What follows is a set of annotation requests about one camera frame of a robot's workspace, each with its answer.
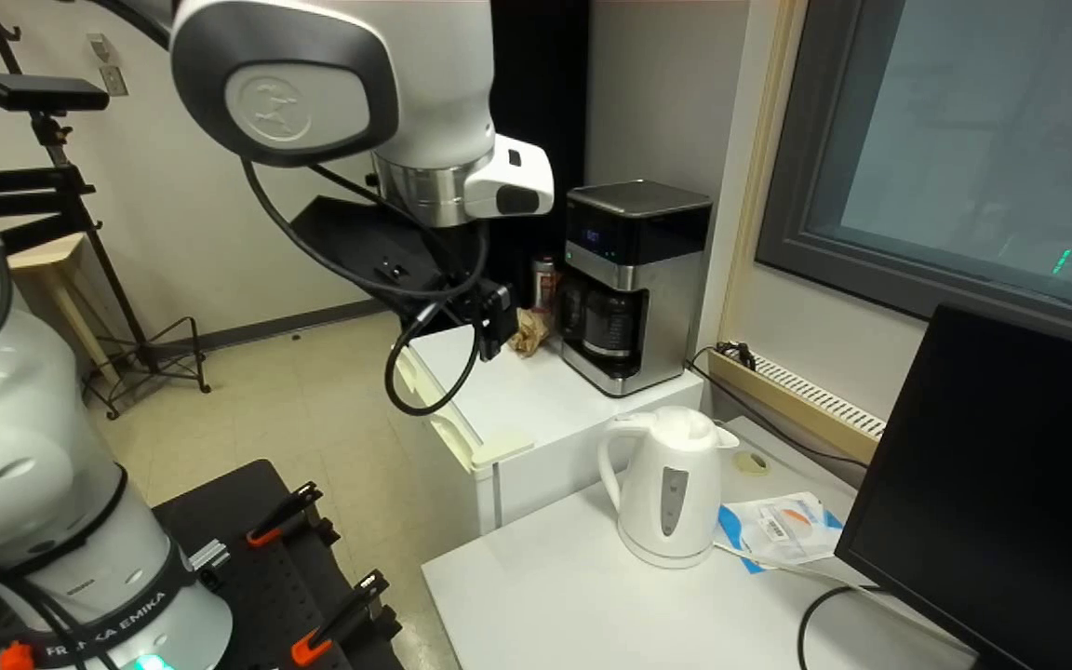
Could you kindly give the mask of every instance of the paper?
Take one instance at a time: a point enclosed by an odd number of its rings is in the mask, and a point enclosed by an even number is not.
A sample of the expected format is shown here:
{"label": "paper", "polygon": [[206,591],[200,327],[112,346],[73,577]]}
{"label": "paper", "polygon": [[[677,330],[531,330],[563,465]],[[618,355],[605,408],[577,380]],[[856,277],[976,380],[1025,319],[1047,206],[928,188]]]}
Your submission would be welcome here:
{"label": "paper", "polygon": [[718,529],[718,542],[739,556],[749,575],[835,559],[841,536],[841,520],[813,492],[726,503]]}

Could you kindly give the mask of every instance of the white table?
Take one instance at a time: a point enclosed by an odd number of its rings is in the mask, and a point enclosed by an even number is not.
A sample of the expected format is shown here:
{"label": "white table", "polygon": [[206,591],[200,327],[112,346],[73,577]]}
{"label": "white table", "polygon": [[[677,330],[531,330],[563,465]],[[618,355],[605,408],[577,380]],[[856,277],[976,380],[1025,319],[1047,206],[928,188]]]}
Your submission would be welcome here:
{"label": "white table", "polygon": [[[739,470],[749,499],[804,489],[835,514],[850,510],[851,492],[835,478],[813,479],[816,470],[800,478],[763,454],[767,472]],[[465,670],[794,670],[795,623],[831,587],[795,575],[752,577],[718,551],[694,571],[656,571],[624,551],[598,489],[428,564],[424,577]],[[806,665],[947,670],[973,654],[841,596],[806,628]]]}

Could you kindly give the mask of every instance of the stool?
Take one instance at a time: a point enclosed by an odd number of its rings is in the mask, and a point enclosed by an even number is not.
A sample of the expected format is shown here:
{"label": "stool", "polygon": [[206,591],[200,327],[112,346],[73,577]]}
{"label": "stool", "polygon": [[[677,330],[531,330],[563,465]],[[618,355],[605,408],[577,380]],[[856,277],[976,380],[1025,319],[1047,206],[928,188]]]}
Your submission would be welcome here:
{"label": "stool", "polygon": [[92,363],[92,370],[120,386],[120,370],[112,366],[112,356],[103,355],[103,346],[95,344],[83,304],[78,304],[78,287],[71,279],[71,264],[78,261],[78,250],[86,246],[86,233],[62,233],[52,237],[45,246],[10,252],[10,271],[17,279],[35,279],[56,304],[58,319],[68,325],[73,346]]}

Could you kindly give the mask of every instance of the kettle handle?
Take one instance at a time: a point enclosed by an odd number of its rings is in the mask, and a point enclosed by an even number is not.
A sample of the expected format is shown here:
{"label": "kettle handle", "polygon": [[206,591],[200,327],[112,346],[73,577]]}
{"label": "kettle handle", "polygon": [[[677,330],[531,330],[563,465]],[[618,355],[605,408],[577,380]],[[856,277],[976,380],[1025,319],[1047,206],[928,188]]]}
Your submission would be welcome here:
{"label": "kettle handle", "polygon": [[623,492],[618,492],[618,478],[613,478],[613,461],[612,461],[612,442],[618,436],[644,436],[646,431],[646,417],[644,413],[628,413],[613,425],[605,425],[605,436],[603,436],[603,446],[598,446],[598,478],[603,478],[603,489],[605,489],[605,499],[613,510],[623,510]]}

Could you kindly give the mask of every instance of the window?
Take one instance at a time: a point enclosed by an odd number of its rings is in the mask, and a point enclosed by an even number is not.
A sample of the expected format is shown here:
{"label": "window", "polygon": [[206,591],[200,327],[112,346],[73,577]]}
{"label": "window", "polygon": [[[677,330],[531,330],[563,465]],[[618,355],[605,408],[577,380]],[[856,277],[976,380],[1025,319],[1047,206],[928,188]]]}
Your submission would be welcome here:
{"label": "window", "polygon": [[1072,327],[1072,0],[813,0],[758,261]]}

